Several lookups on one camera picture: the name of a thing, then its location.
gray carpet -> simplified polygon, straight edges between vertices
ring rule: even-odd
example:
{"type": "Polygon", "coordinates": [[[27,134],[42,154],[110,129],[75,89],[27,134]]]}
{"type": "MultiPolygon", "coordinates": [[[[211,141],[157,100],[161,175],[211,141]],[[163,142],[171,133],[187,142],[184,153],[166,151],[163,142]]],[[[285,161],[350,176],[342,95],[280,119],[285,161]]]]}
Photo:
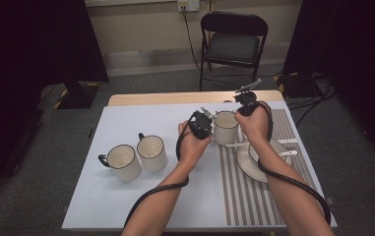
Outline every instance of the gray carpet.
{"type": "MultiPolygon", "coordinates": [[[[275,74],[279,65],[262,66],[260,74],[275,74]]],[[[248,71],[215,69],[214,73],[248,71]]],[[[46,88],[39,107],[44,110],[40,127],[17,175],[0,178],[0,235],[118,235],[74,233],[61,230],[102,108],[116,93],[195,91],[198,71],[179,71],[110,78],[101,85],[91,109],[55,110],[63,86],[46,88]]],[[[272,78],[262,78],[258,89],[275,89],[272,78]]],[[[246,85],[248,77],[239,77],[246,85]]],[[[204,83],[204,90],[237,89],[237,86],[204,83]]],[[[288,100],[289,107],[295,102],[288,100]]],[[[297,121],[308,107],[293,109],[297,121]]],[[[375,235],[375,145],[362,132],[357,117],[337,96],[317,105],[298,126],[339,228],[337,235],[375,235]]],[[[209,235],[170,234],[165,235],[209,235]]]]}

white mug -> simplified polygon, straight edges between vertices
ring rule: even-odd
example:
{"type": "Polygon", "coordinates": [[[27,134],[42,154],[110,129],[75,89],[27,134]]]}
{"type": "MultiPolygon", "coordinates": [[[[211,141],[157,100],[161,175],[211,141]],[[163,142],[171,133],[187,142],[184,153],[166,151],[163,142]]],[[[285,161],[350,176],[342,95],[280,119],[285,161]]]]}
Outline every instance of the white mug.
{"type": "Polygon", "coordinates": [[[114,147],[108,155],[99,155],[98,160],[113,170],[123,182],[134,180],[141,173],[141,164],[132,147],[120,145],[114,147]]]}
{"type": "Polygon", "coordinates": [[[216,114],[214,140],[219,145],[234,144],[238,136],[239,123],[232,111],[221,111],[216,114]]]}
{"type": "Polygon", "coordinates": [[[165,167],[166,157],[163,140],[158,136],[144,136],[139,134],[138,154],[145,168],[150,172],[157,172],[165,167]]]}

table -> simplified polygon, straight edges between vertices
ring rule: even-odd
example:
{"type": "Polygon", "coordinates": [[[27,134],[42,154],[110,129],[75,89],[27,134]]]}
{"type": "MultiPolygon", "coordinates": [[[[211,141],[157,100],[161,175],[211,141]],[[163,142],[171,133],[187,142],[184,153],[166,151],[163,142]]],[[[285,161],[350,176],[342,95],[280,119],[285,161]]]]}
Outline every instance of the table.
{"type": "MultiPolygon", "coordinates": [[[[271,105],[273,116],[277,117],[273,136],[298,139],[293,148],[298,149],[299,156],[294,159],[293,167],[322,195],[280,92],[256,93],[259,100],[271,105]]],[[[120,231],[133,203],[175,166],[176,125],[202,106],[211,112],[237,109],[238,103],[223,102],[233,100],[233,96],[231,91],[113,95],[101,115],[62,228],[120,231]],[[159,173],[149,173],[143,168],[134,181],[125,184],[102,166],[97,157],[120,144],[135,148],[139,132],[162,137],[168,163],[159,173]]],[[[190,175],[190,184],[181,191],[166,231],[285,229],[268,185],[244,174],[234,160],[234,151],[233,147],[220,147],[214,142],[207,147],[190,175]]],[[[337,226],[334,219],[332,226],[337,226]]]]}

white table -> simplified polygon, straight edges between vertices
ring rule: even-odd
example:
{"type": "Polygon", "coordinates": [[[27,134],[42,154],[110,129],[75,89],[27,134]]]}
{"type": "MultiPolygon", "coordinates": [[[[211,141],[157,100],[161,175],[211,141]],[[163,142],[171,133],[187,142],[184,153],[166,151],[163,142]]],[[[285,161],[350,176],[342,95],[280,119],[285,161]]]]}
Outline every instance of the white table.
{"type": "MultiPolygon", "coordinates": [[[[110,99],[109,104],[114,104],[114,98],[110,99]]],[[[288,122],[291,121],[284,101],[268,102],[273,109],[281,111],[288,122]]],[[[215,112],[235,110],[239,104],[218,102],[105,107],[62,228],[90,231],[122,230],[134,202],[147,190],[155,187],[175,166],[177,124],[188,119],[202,106],[215,112]],[[168,163],[159,173],[153,174],[143,168],[134,181],[122,183],[110,169],[98,161],[97,157],[107,154],[111,148],[121,144],[136,148],[140,132],[162,137],[168,163]]],[[[287,138],[298,139],[300,160],[306,166],[303,174],[310,178],[313,187],[323,195],[310,159],[292,122],[289,130],[290,134],[285,134],[287,138]]],[[[334,219],[332,226],[337,226],[334,219]]],[[[220,148],[212,142],[191,173],[190,184],[183,188],[166,231],[261,231],[279,228],[285,228],[285,225],[276,210],[267,185],[250,180],[240,171],[234,161],[233,148],[220,148]],[[226,168],[233,171],[233,174],[227,175],[226,168]]]]}

saucer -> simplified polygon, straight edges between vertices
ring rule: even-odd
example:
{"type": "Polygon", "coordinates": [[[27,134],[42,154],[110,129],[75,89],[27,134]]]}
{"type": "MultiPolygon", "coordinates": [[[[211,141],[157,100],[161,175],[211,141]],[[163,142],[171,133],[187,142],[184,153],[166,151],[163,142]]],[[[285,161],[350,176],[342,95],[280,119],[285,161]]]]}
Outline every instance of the saucer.
{"type": "MultiPolygon", "coordinates": [[[[287,149],[280,144],[276,140],[270,141],[271,146],[274,148],[274,150],[278,153],[287,151],[287,149]]],[[[248,175],[250,178],[263,182],[268,183],[267,176],[264,172],[258,168],[258,156],[256,156],[255,160],[250,155],[250,148],[252,147],[238,147],[236,149],[236,160],[239,164],[239,167],[242,169],[243,172],[245,172],[246,175],[248,175]]],[[[283,156],[282,159],[288,164],[291,165],[291,156],[283,156]]]]}

